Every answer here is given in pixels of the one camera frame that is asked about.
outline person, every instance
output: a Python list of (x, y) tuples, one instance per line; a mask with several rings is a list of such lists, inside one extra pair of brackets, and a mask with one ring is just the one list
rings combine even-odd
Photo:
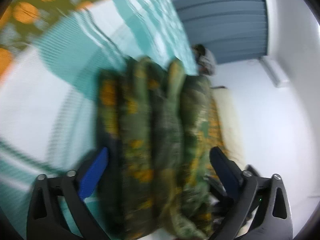
[(217, 61), (213, 53), (202, 44), (192, 46), (200, 75), (214, 75)]

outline camouflage fabric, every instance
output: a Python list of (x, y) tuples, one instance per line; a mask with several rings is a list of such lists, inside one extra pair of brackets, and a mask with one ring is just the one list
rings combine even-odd
[(108, 233), (137, 239), (163, 227), (180, 239), (206, 239), (210, 83), (185, 77), (178, 59), (168, 71), (148, 57), (127, 66), (124, 76), (103, 71), (99, 81), (98, 145), (110, 157), (98, 192)]
[(204, 180), (209, 164), (210, 98), (210, 82), (206, 76), (186, 78), (180, 109), (184, 132), (182, 212), (207, 236), (212, 234), (209, 188)]
[(118, 125), (119, 76), (103, 70), (99, 76), (97, 146), (108, 147), (108, 168), (98, 184), (99, 205), (111, 237), (123, 238), (124, 218), (121, 209), (121, 160)]
[(155, 216), (159, 227), (181, 239), (204, 239), (206, 236), (181, 212), (183, 133), (179, 99), (184, 79), (182, 63), (177, 59), (167, 73), (156, 64), (149, 68)]
[(129, 59), (121, 79), (119, 109), (122, 141), (122, 207), (125, 239), (137, 239), (154, 230), (151, 182), (150, 104), (146, 70), (151, 63)]

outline dark hair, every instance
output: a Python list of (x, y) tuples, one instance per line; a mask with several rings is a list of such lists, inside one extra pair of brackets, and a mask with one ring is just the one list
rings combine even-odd
[(205, 47), (202, 44), (195, 45), (195, 49), (199, 52), (201, 56), (205, 55)]

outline blue gripper pad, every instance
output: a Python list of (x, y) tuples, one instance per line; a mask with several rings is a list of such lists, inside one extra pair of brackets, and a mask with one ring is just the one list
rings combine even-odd
[(210, 163), (224, 186), (228, 197), (233, 198), (235, 201), (238, 200), (243, 182), (240, 168), (235, 162), (229, 160), (217, 146), (210, 150)]
[(87, 161), (80, 167), (78, 170), (80, 176), (78, 195), (81, 200), (92, 195), (107, 165), (108, 149), (104, 147), (100, 153), (95, 155), (94, 159), (90, 160), (89, 163)]

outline white wall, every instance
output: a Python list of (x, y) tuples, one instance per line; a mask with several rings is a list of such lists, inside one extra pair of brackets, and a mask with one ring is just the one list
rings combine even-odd
[(258, 60), (218, 65), (211, 79), (232, 92), (247, 163), (264, 177), (282, 176), (297, 234), (319, 199), (309, 198), (316, 184), (314, 138), (295, 91), (275, 88)]
[[(269, 20), (268, 54), (289, 76), (316, 137), (314, 160), (320, 165), (320, 27), (304, 0), (266, 0)], [(315, 174), (320, 195), (320, 173)]]

